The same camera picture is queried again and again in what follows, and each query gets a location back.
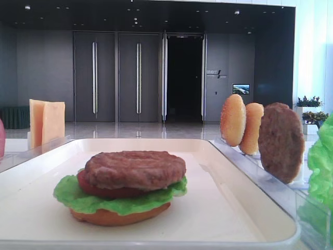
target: burger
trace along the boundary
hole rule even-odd
[[[99,153],[76,176],[63,177],[54,197],[78,221],[123,226],[161,214],[187,192],[186,165],[168,152]]]

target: pink object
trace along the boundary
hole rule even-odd
[[[0,119],[0,158],[5,155],[6,133],[4,125]]]

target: hamburger patty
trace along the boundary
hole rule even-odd
[[[258,144],[264,169],[283,183],[293,181],[302,164],[304,138],[301,121],[288,105],[265,107]]]
[[[86,180],[101,189],[163,189],[181,181],[186,172],[183,159],[158,151],[99,153],[85,165]]]

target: screen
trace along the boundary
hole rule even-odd
[[[250,94],[250,85],[248,84],[233,84],[233,94],[248,95]]]

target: reflective floor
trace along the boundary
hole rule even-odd
[[[8,139],[26,139],[30,129],[6,130]],[[82,138],[185,138],[213,140],[220,135],[219,124],[202,123],[66,123],[66,135]]]

